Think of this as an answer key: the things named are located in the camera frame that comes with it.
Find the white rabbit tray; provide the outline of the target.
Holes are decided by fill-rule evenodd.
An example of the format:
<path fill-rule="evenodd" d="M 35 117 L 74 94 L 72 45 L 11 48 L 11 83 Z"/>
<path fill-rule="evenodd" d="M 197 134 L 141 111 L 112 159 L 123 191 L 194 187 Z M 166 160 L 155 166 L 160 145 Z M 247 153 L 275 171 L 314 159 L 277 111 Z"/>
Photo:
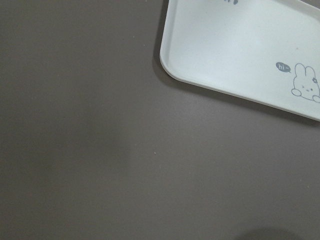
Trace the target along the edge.
<path fill-rule="evenodd" d="M 159 58 L 174 79 L 320 118 L 320 10 L 300 0 L 171 0 Z"/>

